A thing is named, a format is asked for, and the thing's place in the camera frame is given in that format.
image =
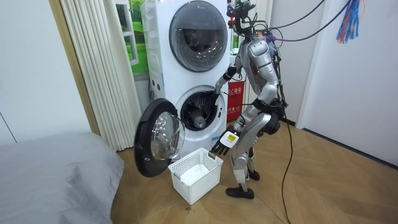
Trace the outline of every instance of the humanoid robot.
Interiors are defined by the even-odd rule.
[[[250,1],[240,3],[233,8],[228,4],[227,15],[235,17],[235,32],[245,36],[240,45],[234,64],[217,81],[213,94],[213,102],[221,93],[221,87],[230,81],[243,68],[257,98],[239,116],[237,121],[227,127],[226,131],[211,149],[212,152],[226,155],[233,147],[231,163],[239,187],[227,188],[226,194],[237,198],[254,198],[253,190],[249,189],[246,180],[259,180],[260,175],[254,167],[253,146],[264,134],[274,134],[278,131],[279,120],[283,118],[287,104],[279,98],[280,78],[272,59],[271,48],[267,41],[256,35],[253,25],[242,28],[241,23],[248,18],[249,10],[255,5]]]

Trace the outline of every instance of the bed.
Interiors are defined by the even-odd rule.
[[[92,133],[0,147],[0,223],[112,223],[123,160]]]

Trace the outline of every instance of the washing machine door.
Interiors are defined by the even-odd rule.
[[[163,98],[154,100],[142,114],[134,139],[134,159],[142,175],[161,174],[179,155],[185,127],[177,116],[174,105]]]
[[[212,4],[190,1],[174,15],[169,41],[180,65],[192,72],[205,72],[224,56],[228,42],[226,22]]]

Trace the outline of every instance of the parquet floor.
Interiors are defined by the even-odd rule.
[[[294,158],[285,181],[293,224],[398,223],[398,172],[308,132],[292,128]],[[287,223],[280,184],[289,159],[285,123],[255,148],[261,180],[249,181],[254,200],[225,195],[236,186],[229,160],[220,184],[192,206],[174,191],[169,172],[138,174],[131,149],[120,152],[124,174],[111,217],[118,223]]]

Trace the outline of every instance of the white laundry basket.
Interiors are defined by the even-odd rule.
[[[181,180],[181,176],[199,164],[203,164],[209,172],[190,185],[184,183]],[[222,159],[204,148],[191,152],[177,162],[169,165],[173,187],[190,205],[193,205],[220,182],[222,165]]]

